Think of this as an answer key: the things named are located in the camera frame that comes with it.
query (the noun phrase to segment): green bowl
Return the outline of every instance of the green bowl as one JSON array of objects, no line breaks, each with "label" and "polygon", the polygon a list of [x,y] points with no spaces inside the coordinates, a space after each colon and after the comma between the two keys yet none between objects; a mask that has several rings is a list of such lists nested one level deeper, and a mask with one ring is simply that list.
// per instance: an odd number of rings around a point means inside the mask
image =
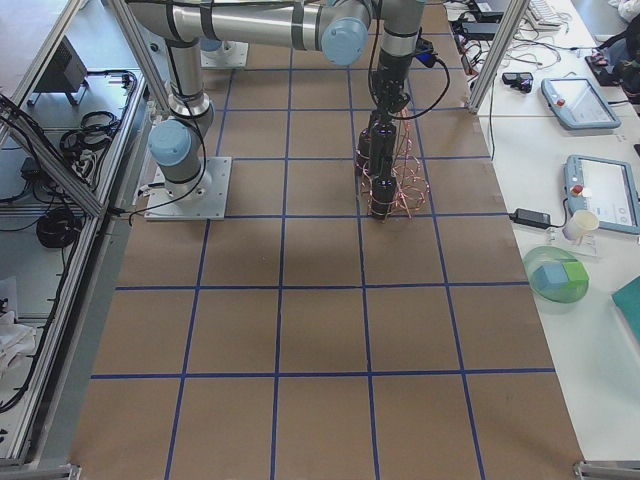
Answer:
[{"label": "green bowl", "polygon": [[536,247],[522,260],[529,284],[538,295],[573,303],[589,289],[589,275],[580,260],[556,247]]}]

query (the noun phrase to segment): electronic device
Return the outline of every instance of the electronic device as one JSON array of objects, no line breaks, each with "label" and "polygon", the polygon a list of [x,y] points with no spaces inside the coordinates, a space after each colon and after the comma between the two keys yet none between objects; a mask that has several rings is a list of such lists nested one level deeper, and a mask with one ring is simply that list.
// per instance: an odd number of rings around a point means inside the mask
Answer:
[{"label": "electronic device", "polygon": [[530,93],[533,88],[533,75],[530,72],[504,72],[502,83],[522,93]]},{"label": "electronic device", "polygon": [[613,65],[609,63],[608,55],[589,55],[584,57],[593,76],[602,87],[620,85],[620,77],[613,73]]},{"label": "electronic device", "polygon": [[460,22],[459,34],[467,40],[493,40],[498,23]]},{"label": "electronic device", "polygon": [[497,23],[502,20],[510,0],[471,0],[471,12],[479,23]]},{"label": "electronic device", "polygon": [[562,126],[568,130],[611,129],[621,124],[589,78],[545,78],[540,90]]},{"label": "electronic device", "polygon": [[565,23],[547,0],[529,0],[524,18],[534,30],[559,30]]},{"label": "electronic device", "polygon": [[565,164],[564,176],[571,213],[589,210],[596,214],[601,228],[640,233],[640,202],[631,165],[571,155]]},{"label": "electronic device", "polygon": [[63,37],[47,65],[35,93],[75,93],[87,76],[87,67],[78,56],[71,42]]}]

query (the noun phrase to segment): paper cup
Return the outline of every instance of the paper cup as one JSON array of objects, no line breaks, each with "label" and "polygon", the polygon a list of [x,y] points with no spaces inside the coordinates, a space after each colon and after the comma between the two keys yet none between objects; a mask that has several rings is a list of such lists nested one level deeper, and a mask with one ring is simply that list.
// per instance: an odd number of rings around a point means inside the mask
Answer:
[{"label": "paper cup", "polygon": [[586,233],[597,230],[600,220],[589,210],[576,210],[562,229],[567,240],[580,240]]}]

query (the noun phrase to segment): metal base plate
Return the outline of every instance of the metal base plate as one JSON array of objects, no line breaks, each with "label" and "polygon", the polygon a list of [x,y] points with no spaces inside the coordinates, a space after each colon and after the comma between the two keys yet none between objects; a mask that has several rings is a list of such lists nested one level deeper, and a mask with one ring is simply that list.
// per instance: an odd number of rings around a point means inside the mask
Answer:
[{"label": "metal base plate", "polygon": [[215,57],[207,57],[204,53],[200,55],[202,68],[204,70],[229,70],[231,68],[245,68],[247,66],[247,56],[249,55],[249,44],[235,42],[230,53],[220,53]]},{"label": "metal base plate", "polygon": [[[153,190],[149,195],[148,207],[145,212],[147,220],[222,220],[227,208],[227,192],[231,177],[231,157],[207,158],[207,171],[211,175],[211,185],[202,197],[178,201],[168,205],[163,203],[173,200],[164,188]],[[160,169],[156,172],[154,182],[164,182],[164,175]]]}]

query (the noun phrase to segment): keyboard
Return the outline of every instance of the keyboard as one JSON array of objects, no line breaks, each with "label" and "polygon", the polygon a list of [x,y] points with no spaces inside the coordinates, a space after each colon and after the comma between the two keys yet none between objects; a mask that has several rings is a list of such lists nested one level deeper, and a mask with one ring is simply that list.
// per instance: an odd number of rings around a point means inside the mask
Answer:
[{"label": "keyboard", "polygon": [[530,0],[524,18],[535,30],[560,30],[564,21],[547,0]]}]

